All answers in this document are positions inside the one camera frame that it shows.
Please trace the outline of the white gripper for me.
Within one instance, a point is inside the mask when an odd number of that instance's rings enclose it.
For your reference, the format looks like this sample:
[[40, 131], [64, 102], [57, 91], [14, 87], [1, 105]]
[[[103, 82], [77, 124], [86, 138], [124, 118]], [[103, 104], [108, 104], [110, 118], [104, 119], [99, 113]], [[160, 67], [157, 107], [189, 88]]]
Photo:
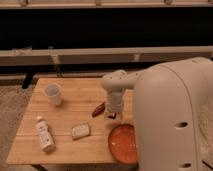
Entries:
[[125, 91], [109, 91], [107, 93], [106, 105], [105, 105], [105, 119], [109, 119], [110, 113], [118, 113], [119, 120], [123, 120], [123, 114], [121, 113], [124, 108], [123, 95]]

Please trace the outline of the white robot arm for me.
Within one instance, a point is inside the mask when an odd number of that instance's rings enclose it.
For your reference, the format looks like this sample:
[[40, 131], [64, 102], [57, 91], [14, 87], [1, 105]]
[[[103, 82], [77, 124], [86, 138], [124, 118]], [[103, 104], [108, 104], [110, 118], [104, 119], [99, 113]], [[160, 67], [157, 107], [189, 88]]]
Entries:
[[106, 74], [108, 116], [122, 114], [133, 91], [139, 171], [201, 171], [198, 115], [213, 103], [213, 61], [205, 57], [165, 62], [131, 74]]

